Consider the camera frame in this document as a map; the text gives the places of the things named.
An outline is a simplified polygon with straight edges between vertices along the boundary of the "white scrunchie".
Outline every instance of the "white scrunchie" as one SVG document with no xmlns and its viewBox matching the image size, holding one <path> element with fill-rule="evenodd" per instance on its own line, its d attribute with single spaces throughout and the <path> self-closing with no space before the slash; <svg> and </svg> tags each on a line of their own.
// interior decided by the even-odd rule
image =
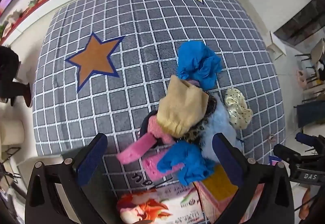
<svg viewBox="0 0 325 224">
<path fill-rule="evenodd" d="M 225 94 L 225 105 L 233 127 L 241 130 L 246 129 L 251 122 L 253 111 L 247 108 L 243 93 L 236 88 L 229 88 Z"/>
</svg>

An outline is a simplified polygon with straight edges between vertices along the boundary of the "leopard print fabric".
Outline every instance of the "leopard print fabric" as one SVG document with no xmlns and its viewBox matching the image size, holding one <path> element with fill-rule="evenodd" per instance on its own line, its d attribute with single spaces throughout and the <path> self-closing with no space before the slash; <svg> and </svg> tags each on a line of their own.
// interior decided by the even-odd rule
<svg viewBox="0 0 325 224">
<path fill-rule="evenodd" d="M 200 135 L 201 132 L 204 130 L 203 125 L 208 123 L 208 118 L 211 116 L 212 113 L 216 110 L 217 107 L 217 100 L 214 96 L 212 96 L 209 92 L 205 91 L 209 95 L 208 105 L 206 108 L 205 115 L 203 119 L 199 121 L 196 125 L 192 126 L 187 133 L 183 135 L 179 140 L 185 140 L 188 143 L 194 143 L 199 145 L 200 143 Z"/>
</svg>

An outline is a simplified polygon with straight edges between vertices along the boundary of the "light blue fluffy fabric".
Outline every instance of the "light blue fluffy fabric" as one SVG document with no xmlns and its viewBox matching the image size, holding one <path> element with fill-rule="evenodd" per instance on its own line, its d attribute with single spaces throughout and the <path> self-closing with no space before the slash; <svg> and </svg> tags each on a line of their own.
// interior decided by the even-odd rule
<svg viewBox="0 0 325 224">
<path fill-rule="evenodd" d="M 242 144 L 236 139 L 235 129 L 229 123 L 229 114 L 226 107 L 221 102 L 218 95 L 213 95 L 217 99 L 215 112 L 208 118 L 208 123 L 204 124 L 204 130 L 201 134 L 202 157 L 219 162 L 218 157 L 212 149 L 212 138 L 216 133 L 223 133 L 230 144 L 238 149 L 242 149 Z"/>
</svg>

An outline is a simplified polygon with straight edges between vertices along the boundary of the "person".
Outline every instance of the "person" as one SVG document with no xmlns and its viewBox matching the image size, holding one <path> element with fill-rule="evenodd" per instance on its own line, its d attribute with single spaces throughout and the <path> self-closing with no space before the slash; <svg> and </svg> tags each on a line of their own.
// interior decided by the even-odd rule
<svg viewBox="0 0 325 224">
<path fill-rule="evenodd" d="M 13 106 L 16 96 L 24 96 L 27 107 L 30 107 L 31 91 L 29 83 L 13 82 L 18 68 L 18 55 L 10 47 L 0 46 L 0 97 L 10 98 Z"/>
<path fill-rule="evenodd" d="M 306 190 L 303 199 L 302 199 L 302 204 L 306 203 L 309 201 L 312 197 L 316 196 L 318 194 L 318 191 L 320 189 L 320 186 L 309 186 L 308 189 Z M 309 208 L 313 204 L 313 201 L 307 203 L 303 207 L 301 207 L 299 211 L 299 218 L 302 220 L 305 220 L 307 216 L 309 215 Z"/>
</svg>

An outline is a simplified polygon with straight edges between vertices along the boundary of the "orange star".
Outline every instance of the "orange star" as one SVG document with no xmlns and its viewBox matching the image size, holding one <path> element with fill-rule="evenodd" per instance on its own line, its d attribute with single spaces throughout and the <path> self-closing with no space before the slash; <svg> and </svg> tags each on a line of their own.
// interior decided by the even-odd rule
<svg viewBox="0 0 325 224">
<path fill-rule="evenodd" d="M 86 48 L 66 59 L 79 68 L 77 93 L 92 75 L 102 74 L 119 77 L 109 56 L 123 38 L 124 36 L 121 36 L 102 42 L 96 34 L 92 33 Z"/>
</svg>

